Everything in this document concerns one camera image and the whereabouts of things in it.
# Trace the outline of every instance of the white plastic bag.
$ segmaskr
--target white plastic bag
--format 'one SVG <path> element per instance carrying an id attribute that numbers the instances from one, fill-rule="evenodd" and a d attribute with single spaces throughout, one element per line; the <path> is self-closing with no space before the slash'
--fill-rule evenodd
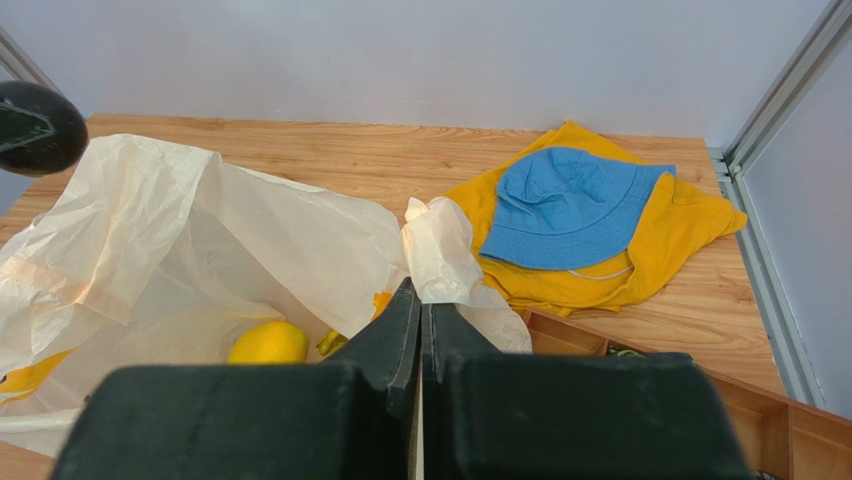
<path id="1" fill-rule="evenodd" d="M 305 330 L 308 361 L 318 360 L 321 335 L 354 336 L 373 295 L 409 272 L 424 302 L 463 304 L 495 345 L 529 351 L 523 322 L 481 285 L 470 225 L 451 210 L 410 211 L 401 242 L 394 215 L 367 200 L 199 148 L 92 140 L 56 206 L 0 250 L 0 376 L 71 352 L 31 396 L 0 406 L 0 441 L 55 456 L 110 371 L 223 363 L 243 332 L 281 315 Z M 442 255 L 435 241 L 447 242 Z M 0 403 L 21 394 L 2 387 Z"/>

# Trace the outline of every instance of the metal frame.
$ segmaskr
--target metal frame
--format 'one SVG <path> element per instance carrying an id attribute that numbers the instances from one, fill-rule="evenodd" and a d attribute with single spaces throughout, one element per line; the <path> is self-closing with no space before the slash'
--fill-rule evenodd
<path id="1" fill-rule="evenodd" d="M 825 410 L 825 398 L 805 352 L 795 316 L 784 294 L 748 192 L 730 177 L 719 179 L 719 186 L 722 194 L 738 210 L 749 216 L 746 227 L 737 233 L 737 243 L 745 260 L 784 392 L 797 401 Z"/>
<path id="2" fill-rule="evenodd" d="M 836 47 L 849 33 L 850 26 L 852 0 L 833 0 L 725 153 L 725 162 L 735 176 L 745 171 L 766 148 L 834 58 Z"/>
<path id="3" fill-rule="evenodd" d="M 825 409 L 825 398 L 805 352 L 795 315 L 784 293 L 744 175 L 852 35 L 852 0 L 833 0 L 785 66 L 761 104 L 717 164 L 723 193 L 749 215 L 737 240 L 787 395 Z"/>
<path id="4" fill-rule="evenodd" d="M 12 74 L 15 80 L 37 83 L 54 91 L 59 91 L 56 85 L 47 78 L 36 64 L 30 60 L 12 37 L 0 27 L 0 65 Z"/>

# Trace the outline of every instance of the black ball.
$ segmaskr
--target black ball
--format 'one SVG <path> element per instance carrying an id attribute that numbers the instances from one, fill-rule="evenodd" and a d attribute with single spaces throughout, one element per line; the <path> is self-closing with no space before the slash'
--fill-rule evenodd
<path id="1" fill-rule="evenodd" d="M 0 83 L 0 168 L 33 177 L 61 172 L 88 141 L 86 120 L 62 95 L 34 83 Z"/>

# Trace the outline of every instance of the blue bucket hat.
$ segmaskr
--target blue bucket hat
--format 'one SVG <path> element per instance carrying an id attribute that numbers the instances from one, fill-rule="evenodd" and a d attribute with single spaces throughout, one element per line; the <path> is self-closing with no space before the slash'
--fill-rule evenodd
<path id="1" fill-rule="evenodd" d="M 515 162 L 497 184 L 483 257 L 524 268 L 572 270 L 624 251 L 660 176 L 637 165 L 553 147 Z"/>

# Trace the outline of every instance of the wood grain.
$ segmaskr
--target wood grain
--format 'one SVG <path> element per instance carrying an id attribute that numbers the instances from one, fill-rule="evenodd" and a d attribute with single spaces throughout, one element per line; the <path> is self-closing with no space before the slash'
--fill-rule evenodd
<path id="1" fill-rule="evenodd" d="M 793 429 L 790 424 L 790 407 L 769 412 L 761 420 L 760 469 L 775 472 L 781 478 L 792 478 Z"/>
<path id="2" fill-rule="evenodd" d="M 94 115 L 92 137 L 134 133 L 222 153 L 225 161 L 381 203 L 402 223 L 409 197 L 429 200 L 495 168 L 541 132 L 417 126 Z M 649 163 L 719 195 L 702 140 L 606 135 Z M 36 181 L 0 219 L 0 244 L 46 212 L 71 172 Z M 734 237 L 698 252 L 660 293 L 620 315 L 571 317 L 781 392 L 778 371 Z"/>
<path id="3" fill-rule="evenodd" d="M 53 470 L 53 459 L 0 442 L 0 480 L 43 480 Z"/>
<path id="4" fill-rule="evenodd" d="M 852 422 L 806 405 L 792 408 L 793 477 L 852 479 Z"/>

